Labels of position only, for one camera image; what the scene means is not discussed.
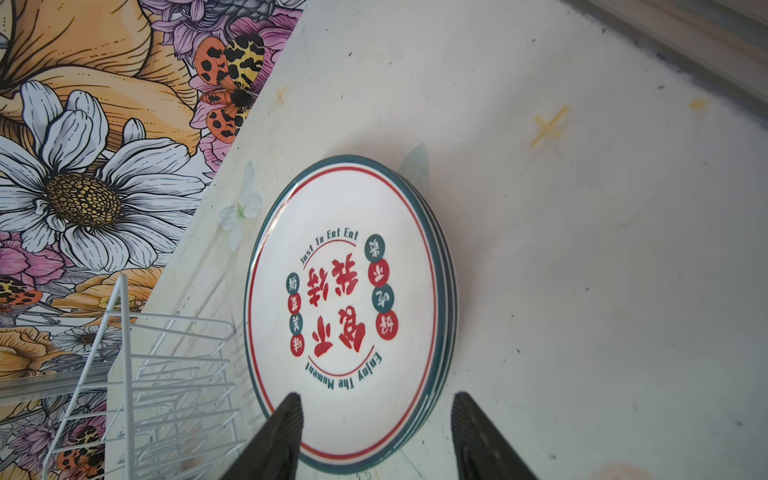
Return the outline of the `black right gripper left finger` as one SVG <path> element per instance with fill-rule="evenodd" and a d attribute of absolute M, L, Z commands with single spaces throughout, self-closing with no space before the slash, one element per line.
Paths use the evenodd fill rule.
<path fill-rule="evenodd" d="M 223 474 L 222 479 L 295 479 L 303 425 L 300 395 L 290 393 Z"/>

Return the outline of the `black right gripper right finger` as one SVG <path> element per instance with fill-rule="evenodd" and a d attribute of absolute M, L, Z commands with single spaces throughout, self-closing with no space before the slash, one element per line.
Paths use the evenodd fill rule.
<path fill-rule="evenodd" d="M 467 392 L 454 396 L 451 432 L 459 479 L 537 479 Z"/>

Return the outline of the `white plate red characters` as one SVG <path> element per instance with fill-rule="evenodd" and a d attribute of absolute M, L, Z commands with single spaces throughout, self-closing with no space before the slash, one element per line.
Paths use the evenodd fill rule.
<path fill-rule="evenodd" d="M 445 345 L 439 245 L 419 198 L 374 160 L 302 171 L 255 241 L 244 343 L 260 410 L 300 395 L 300 459 L 335 475 L 384 461 L 414 435 Z"/>

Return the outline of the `white plate green rim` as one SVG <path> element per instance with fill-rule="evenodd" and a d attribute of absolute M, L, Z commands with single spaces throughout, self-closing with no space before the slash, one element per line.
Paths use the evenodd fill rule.
<path fill-rule="evenodd" d="M 428 404 L 420 413 L 419 424 L 415 427 L 411 434 L 414 435 L 422 426 L 427 423 L 429 416 L 434 411 L 438 399 L 443 392 L 448 371 L 451 366 L 452 356 L 454 353 L 454 347 L 456 342 L 456 334 L 459 323 L 459 299 L 458 288 L 456 284 L 455 268 L 452 255 L 450 252 L 449 244 L 445 238 L 444 231 L 440 226 L 440 223 L 434 214 L 433 210 L 427 203 L 426 198 L 418 191 L 416 186 L 410 182 L 405 176 L 399 174 L 399 177 L 405 182 L 405 184 L 411 189 L 411 191 L 419 198 L 422 208 L 427 213 L 430 222 L 433 236 L 436 238 L 439 245 L 439 253 L 443 267 L 443 290 L 446 294 L 445 310 L 442 318 L 446 322 L 447 331 L 445 333 L 445 345 L 441 354 L 441 363 L 439 365 L 438 376 L 434 384 L 433 393 L 429 399 Z"/>

